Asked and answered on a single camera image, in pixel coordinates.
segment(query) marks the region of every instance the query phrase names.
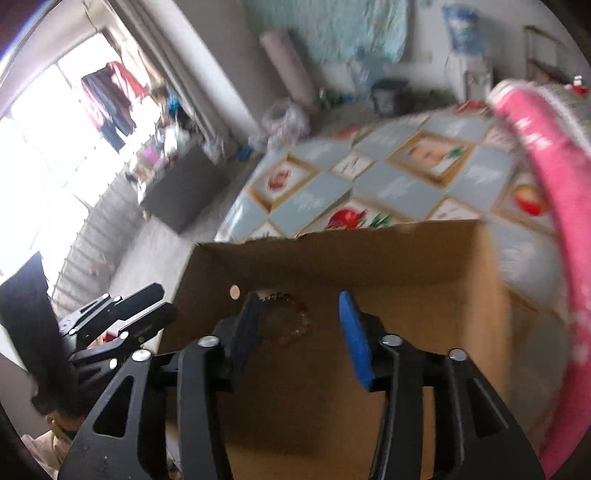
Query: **rolled mat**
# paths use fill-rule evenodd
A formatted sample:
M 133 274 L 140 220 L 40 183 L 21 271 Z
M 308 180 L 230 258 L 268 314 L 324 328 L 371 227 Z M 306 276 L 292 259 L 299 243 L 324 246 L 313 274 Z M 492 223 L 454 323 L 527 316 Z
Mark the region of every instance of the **rolled mat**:
M 317 89 L 285 30 L 261 35 L 261 45 L 277 69 L 291 98 L 309 112 L 317 109 Z

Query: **patterned tablecloth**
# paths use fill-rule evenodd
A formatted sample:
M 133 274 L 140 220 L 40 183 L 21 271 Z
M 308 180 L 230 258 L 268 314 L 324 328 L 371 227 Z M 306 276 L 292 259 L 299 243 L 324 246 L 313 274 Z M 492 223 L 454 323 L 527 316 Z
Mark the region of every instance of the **patterned tablecloth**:
M 566 288 L 553 219 L 527 154 L 488 108 L 410 115 L 268 154 L 216 240 L 476 218 L 490 225 L 512 299 L 511 407 L 539 445 L 568 357 L 560 321 L 568 315 Z M 548 346 L 553 354 L 540 358 Z

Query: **cardboard flap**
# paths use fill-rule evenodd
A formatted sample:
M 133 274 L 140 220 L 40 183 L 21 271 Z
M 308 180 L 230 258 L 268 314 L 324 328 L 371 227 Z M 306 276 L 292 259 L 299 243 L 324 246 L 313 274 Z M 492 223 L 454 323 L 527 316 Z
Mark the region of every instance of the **cardboard flap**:
M 230 288 L 240 285 L 239 298 L 230 296 Z M 174 305 L 178 318 L 162 335 L 159 353 L 186 347 L 193 340 L 211 334 L 217 323 L 240 312 L 252 282 L 224 267 L 205 249 L 196 247 L 178 285 Z
M 225 266 L 267 283 L 298 280 L 294 277 L 341 287 L 443 283 L 464 272 L 477 224 L 408 223 L 202 247 Z

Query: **pomegranate print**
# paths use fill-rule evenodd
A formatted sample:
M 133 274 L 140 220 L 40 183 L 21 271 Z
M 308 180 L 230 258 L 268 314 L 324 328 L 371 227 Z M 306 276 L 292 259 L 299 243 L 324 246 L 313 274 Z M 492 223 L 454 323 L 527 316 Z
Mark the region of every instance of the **pomegranate print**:
M 337 228 L 358 228 L 360 223 L 365 220 L 367 210 L 363 212 L 356 212 L 352 208 L 343 208 L 335 212 L 330 217 L 329 224 L 324 230 L 334 230 Z

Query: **metal screw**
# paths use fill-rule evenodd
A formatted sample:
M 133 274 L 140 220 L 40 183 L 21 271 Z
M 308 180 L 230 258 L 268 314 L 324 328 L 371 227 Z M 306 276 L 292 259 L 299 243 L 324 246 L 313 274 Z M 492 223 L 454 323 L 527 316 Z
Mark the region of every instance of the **metal screw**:
M 211 348 L 214 346 L 218 346 L 220 339 L 214 335 L 207 335 L 205 337 L 201 337 L 197 344 L 204 348 Z
M 145 362 L 152 356 L 152 352 L 149 350 L 141 349 L 136 350 L 134 353 L 131 354 L 131 358 L 136 362 Z
M 385 335 L 382 337 L 382 343 L 388 346 L 400 346 L 402 339 L 398 335 Z
M 454 348 L 451 352 L 449 352 L 449 358 L 455 360 L 456 362 L 463 362 L 466 358 L 468 358 L 468 356 L 461 348 Z

